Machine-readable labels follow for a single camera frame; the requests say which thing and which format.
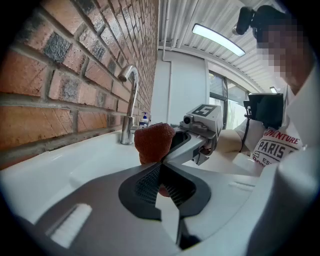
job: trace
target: corrugated ceiling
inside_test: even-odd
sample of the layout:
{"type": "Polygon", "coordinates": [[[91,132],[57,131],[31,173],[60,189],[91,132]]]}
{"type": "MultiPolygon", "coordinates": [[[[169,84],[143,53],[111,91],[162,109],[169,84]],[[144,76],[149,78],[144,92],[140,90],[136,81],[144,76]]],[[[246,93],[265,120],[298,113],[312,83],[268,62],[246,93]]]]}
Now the corrugated ceiling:
{"type": "MultiPolygon", "coordinates": [[[[165,34],[166,1],[160,3],[159,45],[163,45],[165,34]]],[[[234,35],[232,28],[238,21],[240,8],[249,6],[255,10],[261,5],[271,5],[280,10],[274,0],[171,0],[166,46],[181,46],[211,54],[236,67],[249,77],[262,91],[270,92],[270,87],[280,88],[284,81],[277,79],[262,64],[257,55],[256,40],[250,28],[244,35],[234,35]],[[245,51],[238,57],[228,49],[205,37],[192,33],[195,23],[202,24],[236,43],[245,51]]]]}

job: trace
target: bottle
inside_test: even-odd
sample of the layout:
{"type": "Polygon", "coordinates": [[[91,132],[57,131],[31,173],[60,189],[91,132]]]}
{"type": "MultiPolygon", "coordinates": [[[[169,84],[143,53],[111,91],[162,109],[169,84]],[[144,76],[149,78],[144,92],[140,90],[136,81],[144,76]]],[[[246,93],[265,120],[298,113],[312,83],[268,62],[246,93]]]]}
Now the bottle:
{"type": "Polygon", "coordinates": [[[139,129],[146,128],[148,127],[148,124],[149,124],[149,120],[147,118],[147,112],[143,112],[143,113],[144,113],[143,118],[141,118],[139,122],[139,129]]]}

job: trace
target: brown sponge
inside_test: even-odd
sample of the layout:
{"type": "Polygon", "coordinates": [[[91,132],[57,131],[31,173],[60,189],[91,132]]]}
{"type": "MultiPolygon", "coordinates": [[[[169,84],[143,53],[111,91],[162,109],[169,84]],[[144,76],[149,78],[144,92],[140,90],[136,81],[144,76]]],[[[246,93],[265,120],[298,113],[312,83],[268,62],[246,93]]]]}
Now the brown sponge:
{"type": "Polygon", "coordinates": [[[157,123],[134,133],[134,145],[139,151],[140,163],[160,162],[168,154],[175,129],[167,123],[157,123]]]}

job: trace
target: faucet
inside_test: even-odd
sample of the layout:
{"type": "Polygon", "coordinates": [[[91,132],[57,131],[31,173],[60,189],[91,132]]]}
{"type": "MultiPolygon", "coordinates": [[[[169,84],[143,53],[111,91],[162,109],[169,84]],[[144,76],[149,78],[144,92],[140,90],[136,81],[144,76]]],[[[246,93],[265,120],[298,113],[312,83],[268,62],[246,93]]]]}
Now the faucet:
{"type": "Polygon", "coordinates": [[[133,114],[139,88],[139,74],[136,66],[127,65],[121,70],[120,74],[118,75],[118,79],[121,82],[126,82],[131,73],[133,73],[134,76],[133,88],[130,95],[128,110],[126,116],[123,118],[121,133],[121,144],[124,145],[130,145],[134,142],[134,133],[138,129],[137,126],[134,126],[135,118],[133,117],[133,114]]]}

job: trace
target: fluorescent light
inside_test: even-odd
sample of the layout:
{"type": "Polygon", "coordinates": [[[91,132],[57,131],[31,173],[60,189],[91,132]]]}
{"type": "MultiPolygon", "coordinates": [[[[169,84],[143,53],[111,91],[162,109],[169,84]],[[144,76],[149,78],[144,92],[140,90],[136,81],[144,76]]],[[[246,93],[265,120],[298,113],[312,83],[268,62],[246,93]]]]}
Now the fluorescent light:
{"type": "Polygon", "coordinates": [[[276,90],[276,88],[274,88],[273,86],[270,87],[270,91],[271,91],[273,94],[277,94],[277,93],[278,93],[277,90],[276,90]]]}
{"type": "Polygon", "coordinates": [[[207,28],[205,26],[202,26],[196,23],[193,26],[192,32],[199,36],[208,38],[218,43],[219,45],[222,45],[223,47],[227,48],[228,50],[238,55],[239,57],[246,54],[245,51],[242,50],[239,46],[237,46],[234,42],[230,41],[228,38],[224,37],[222,34],[219,34],[218,32],[211,30],[210,28],[207,28]]]}

